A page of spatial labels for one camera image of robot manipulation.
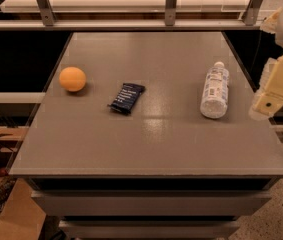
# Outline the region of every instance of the gray tabletop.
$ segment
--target gray tabletop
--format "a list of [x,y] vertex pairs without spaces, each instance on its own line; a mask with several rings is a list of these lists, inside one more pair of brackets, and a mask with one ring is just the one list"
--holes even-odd
[[[230,71],[219,120],[199,106],[214,62]],[[60,70],[86,87],[71,94]],[[111,112],[124,82],[145,85],[130,116]],[[76,33],[10,173],[19,177],[283,176],[283,149],[268,121],[249,118],[253,92],[221,33]]]

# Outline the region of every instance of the drawer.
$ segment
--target drawer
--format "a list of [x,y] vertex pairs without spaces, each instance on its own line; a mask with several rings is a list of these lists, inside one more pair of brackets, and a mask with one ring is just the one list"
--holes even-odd
[[33,191],[50,216],[242,216],[270,200],[268,191]]
[[227,238],[238,228],[237,222],[130,222],[60,221],[59,228],[69,237],[116,239]]

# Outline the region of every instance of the metal frame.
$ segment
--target metal frame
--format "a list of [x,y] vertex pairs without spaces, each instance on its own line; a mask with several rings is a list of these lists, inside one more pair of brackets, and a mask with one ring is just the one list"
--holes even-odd
[[234,29],[259,29],[260,21],[257,16],[263,0],[250,0],[243,17],[237,19],[194,19],[191,15],[187,19],[177,20],[177,0],[166,0],[164,19],[162,12],[153,12],[151,20],[127,20],[117,12],[110,12],[118,16],[116,20],[57,20],[49,0],[37,0],[41,20],[0,20],[0,30],[71,30],[71,31],[223,31]]

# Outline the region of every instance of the bottle cap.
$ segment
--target bottle cap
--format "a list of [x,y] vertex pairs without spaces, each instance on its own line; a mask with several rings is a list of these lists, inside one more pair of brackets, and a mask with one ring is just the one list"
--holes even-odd
[[218,62],[214,63],[214,66],[224,68],[224,63],[222,61],[218,61]]

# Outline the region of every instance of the white plastic bottle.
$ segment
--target white plastic bottle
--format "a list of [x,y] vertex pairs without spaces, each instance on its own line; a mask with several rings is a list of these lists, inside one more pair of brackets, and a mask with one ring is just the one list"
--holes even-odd
[[218,61],[209,69],[204,84],[200,111],[209,118],[225,115],[228,108],[229,71]]

